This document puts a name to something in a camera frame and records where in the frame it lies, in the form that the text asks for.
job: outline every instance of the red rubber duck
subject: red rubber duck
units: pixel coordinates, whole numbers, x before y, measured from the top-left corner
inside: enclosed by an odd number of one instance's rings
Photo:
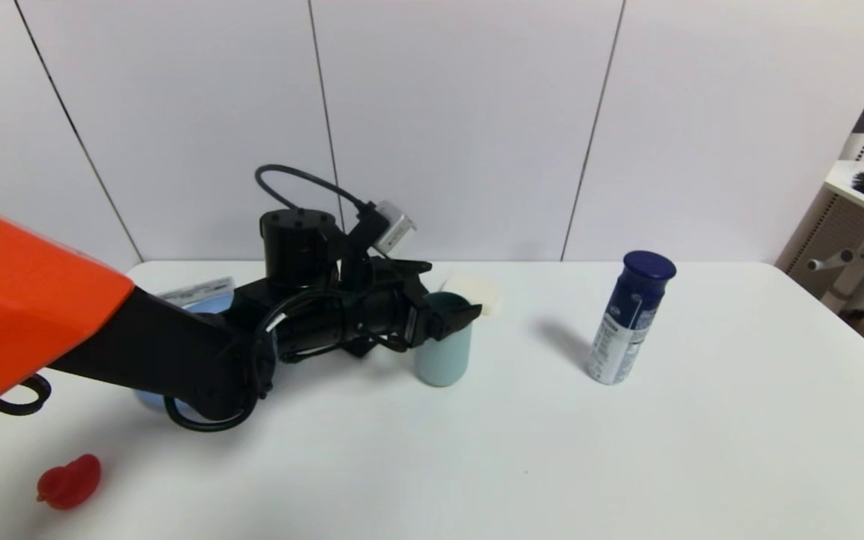
[[[74,509],[95,492],[102,478],[102,465],[92,454],[65,465],[48,469],[38,479],[38,500],[57,510]]]

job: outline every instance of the white table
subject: white table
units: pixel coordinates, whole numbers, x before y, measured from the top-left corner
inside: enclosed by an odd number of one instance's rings
[[[259,262],[150,262],[147,290]],[[864,539],[864,340],[779,270],[683,263],[630,379],[585,358],[615,263],[442,263],[504,290],[445,389],[408,356],[336,352],[277,373],[236,430],[190,433],[130,390],[45,370],[52,399],[0,414],[0,538]],[[83,452],[83,506],[35,502]]]
[[[855,174],[862,171],[864,171],[864,161],[836,161],[826,177],[825,188],[864,208],[864,193],[851,187]],[[860,246],[854,247],[857,248],[855,250],[857,259],[839,274],[835,283],[822,297],[822,303],[836,313],[849,303],[851,294],[864,279],[864,239]]]

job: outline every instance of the metal stand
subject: metal stand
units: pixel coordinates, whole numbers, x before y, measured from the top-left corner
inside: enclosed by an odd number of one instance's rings
[[[864,240],[862,245],[857,250],[857,260],[839,274],[835,283],[829,287],[826,294],[822,295],[822,304],[826,305],[834,314],[842,311],[855,292],[855,288],[861,283],[864,278]]]

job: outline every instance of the can label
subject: can label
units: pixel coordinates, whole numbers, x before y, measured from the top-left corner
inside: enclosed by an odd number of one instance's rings
[[[234,283],[231,277],[219,277],[218,280],[197,283],[194,286],[170,290],[155,296],[162,298],[162,300],[169,304],[184,308],[186,305],[199,304],[210,298],[233,294],[234,290],[236,290],[236,283]]]
[[[632,371],[635,356],[638,356],[638,349],[645,341],[657,311],[636,310],[634,315],[629,317],[631,321],[628,321],[628,318],[621,315],[617,320],[613,315],[613,307],[610,305],[610,310],[607,310],[602,318],[602,325],[592,342],[592,352],[586,365],[589,375],[604,384],[621,383]],[[626,318],[630,328],[620,324],[623,318]]]

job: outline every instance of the light blue cup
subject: light blue cup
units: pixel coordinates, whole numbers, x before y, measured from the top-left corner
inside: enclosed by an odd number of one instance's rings
[[[433,292],[425,296],[433,308],[465,308],[465,298],[452,292]],[[473,325],[449,335],[443,341],[428,339],[415,350],[415,376],[429,386],[452,386],[469,367],[469,348]]]

